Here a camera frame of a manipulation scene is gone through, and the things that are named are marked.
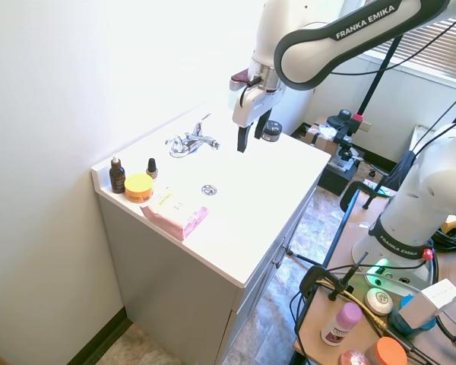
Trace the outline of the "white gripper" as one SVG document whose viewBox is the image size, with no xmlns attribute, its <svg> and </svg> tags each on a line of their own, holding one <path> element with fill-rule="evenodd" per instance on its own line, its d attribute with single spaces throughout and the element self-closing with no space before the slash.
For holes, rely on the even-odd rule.
<svg viewBox="0 0 456 365">
<path fill-rule="evenodd" d="M 249 139 L 251 124 L 258 119 L 255 128 L 255 138 L 262 137 L 264 127 L 270 119 L 271 111 L 281 100 L 286 90 L 282 86 L 274 92 L 268 92 L 262 87 L 249 88 L 235 102 L 232 121 L 238 125 L 237 151 L 244 153 Z"/>
</svg>

